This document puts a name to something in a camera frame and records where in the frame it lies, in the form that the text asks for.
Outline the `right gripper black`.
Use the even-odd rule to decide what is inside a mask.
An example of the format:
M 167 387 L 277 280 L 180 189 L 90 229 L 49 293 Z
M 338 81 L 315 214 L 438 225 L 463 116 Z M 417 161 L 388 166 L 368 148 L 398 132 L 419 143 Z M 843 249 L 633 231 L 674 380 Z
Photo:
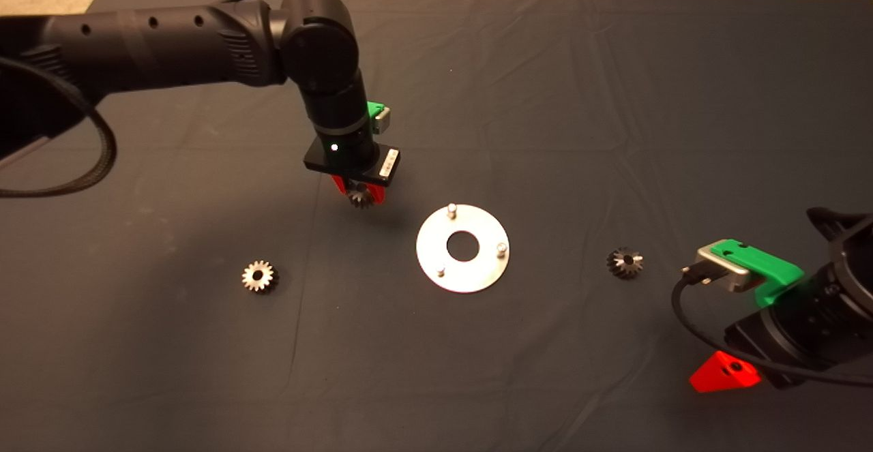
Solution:
M 826 370 L 826 363 L 801 344 L 801 337 L 808 330 L 810 315 L 805 303 L 799 300 L 799 294 L 789 290 L 770 306 L 726 327 L 724 343 L 730 349 L 773 364 L 821 372 Z M 753 365 L 723 350 L 712 353 L 689 377 L 690 386 L 698 393 L 750 388 L 761 381 Z

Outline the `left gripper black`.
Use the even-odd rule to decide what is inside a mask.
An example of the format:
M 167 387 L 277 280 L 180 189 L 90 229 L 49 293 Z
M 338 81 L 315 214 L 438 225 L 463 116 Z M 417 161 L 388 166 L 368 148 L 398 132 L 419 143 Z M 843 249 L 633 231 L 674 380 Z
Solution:
M 371 184 L 373 203 L 385 201 L 385 188 L 395 179 L 401 163 L 399 148 L 374 141 L 363 129 L 343 135 L 319 132 L 304 156 L 304 165 L 331 180 L 343 195 L 349 194 L 350 182 Z

